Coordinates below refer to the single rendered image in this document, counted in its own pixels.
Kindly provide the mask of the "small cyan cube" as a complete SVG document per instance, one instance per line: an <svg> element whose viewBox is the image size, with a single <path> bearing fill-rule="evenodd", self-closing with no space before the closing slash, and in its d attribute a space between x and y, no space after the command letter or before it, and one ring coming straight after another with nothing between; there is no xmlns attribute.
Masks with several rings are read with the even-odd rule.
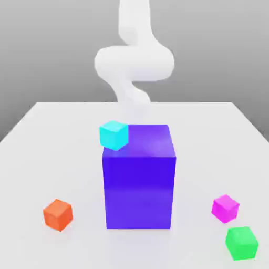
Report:
<svg viewBox="0 0 269 269"><path fill-rule="evenodd" d="M118 121L109 121L99 127L100 144L118 151L129 142L129 126Z"/></svg>

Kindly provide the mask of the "small orange cube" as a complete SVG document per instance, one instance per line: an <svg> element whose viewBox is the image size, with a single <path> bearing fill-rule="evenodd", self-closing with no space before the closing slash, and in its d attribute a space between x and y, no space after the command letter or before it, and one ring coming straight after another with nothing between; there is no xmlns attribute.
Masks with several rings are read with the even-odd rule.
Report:
<svg viewBox="0 0 269 269"><path fill-rule="evenodd" d="M71 204L55 199L43 209L45 224L61 232L72 220L73 210Z"/></svg>

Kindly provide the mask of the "small magenta cube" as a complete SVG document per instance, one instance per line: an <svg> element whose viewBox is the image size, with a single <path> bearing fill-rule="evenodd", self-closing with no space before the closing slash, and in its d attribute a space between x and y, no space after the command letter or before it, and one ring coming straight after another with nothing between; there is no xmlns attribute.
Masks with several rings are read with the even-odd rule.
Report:
<svg viewBox="0 0 269 269"><path fill-rule="evenodd" d="M236 219L240 204L227 194L214 199L211 213L222 223Z"/></svg>

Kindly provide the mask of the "small green cube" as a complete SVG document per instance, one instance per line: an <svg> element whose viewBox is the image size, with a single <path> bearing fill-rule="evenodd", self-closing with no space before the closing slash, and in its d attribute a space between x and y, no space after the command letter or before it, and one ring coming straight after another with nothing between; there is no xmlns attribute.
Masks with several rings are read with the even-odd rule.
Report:
<svg viewBox="0 0 269 269"><path fill-rule="evenodd" d="M228 228L225 244L234 261L255 258L259 246L249 226Z"/></svg>

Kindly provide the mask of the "large purple box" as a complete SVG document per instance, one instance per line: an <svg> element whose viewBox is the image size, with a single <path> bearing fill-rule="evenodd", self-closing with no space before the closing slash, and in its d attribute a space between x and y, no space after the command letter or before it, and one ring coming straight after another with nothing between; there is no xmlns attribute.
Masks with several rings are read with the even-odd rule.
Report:
<svg viewBox="0 0 269 269"><path fill-rule="evenodd" d="M167 125L130 125L129 142L102 153L106 227L171 227L176 153Z"/></svg>

